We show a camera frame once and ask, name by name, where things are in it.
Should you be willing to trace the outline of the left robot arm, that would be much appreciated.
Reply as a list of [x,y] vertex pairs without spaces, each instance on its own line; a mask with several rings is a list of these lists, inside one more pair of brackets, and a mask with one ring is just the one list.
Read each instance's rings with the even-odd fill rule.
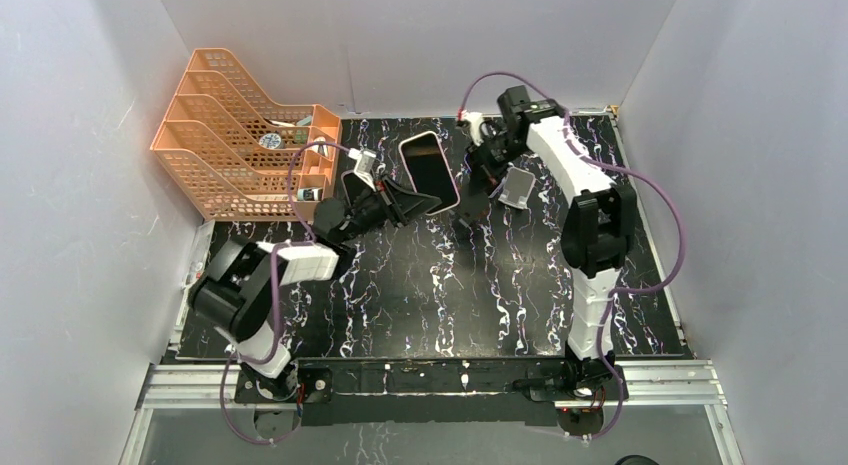
[[440,204],[386,176],[350,204],[326,198],[315,208],[309,242],[229,240],[190,287],[188,306],[233,345],[242,367],[260,377],[263,392],[286,401],[297,392],[299,376],[282,343],[281,287],[342,277],[356,257],[349,241],[386,223],[404,226]]

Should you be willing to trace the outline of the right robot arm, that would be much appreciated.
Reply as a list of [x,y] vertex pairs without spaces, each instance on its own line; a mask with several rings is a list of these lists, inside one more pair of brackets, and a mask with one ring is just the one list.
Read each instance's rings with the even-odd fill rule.
[[603,384],[598,365],[613,370],[610,294],[633,247],[636,192],[593,164],[568,111],[555,100],[533,101],[525,87],[516,86],[497,103],[501,127],[478,112],[458,112],[459,127],[471,137],[465,155],[469,179],[460,190],[458,215],[467,223],[486,215],[520,156],[533,153],[546,167],[570,202],[560,246],[572,270],[574,322],[568,345],[576,363],[564,370],[563,384],[571,396],[587,399]]

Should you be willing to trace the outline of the phone with clear pink case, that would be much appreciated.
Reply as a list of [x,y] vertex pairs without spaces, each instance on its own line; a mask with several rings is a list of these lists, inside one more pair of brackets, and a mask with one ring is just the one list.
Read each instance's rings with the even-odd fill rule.
[[359,199],[363,196],[368,196],[372,192],[371,186],[352,170],[345,171],[341,175],[341,181],[347,206],[352,211],[355,211]]

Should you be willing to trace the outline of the phone with beige case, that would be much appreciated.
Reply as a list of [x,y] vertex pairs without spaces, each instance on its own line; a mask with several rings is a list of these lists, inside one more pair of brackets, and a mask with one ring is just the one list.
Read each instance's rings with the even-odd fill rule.
[[409,137],[398,145],[398,150],[413,189],[440,199],[440,204],[431,207],[427,215],[437,215],[460,204],[458,186],[435,132]]

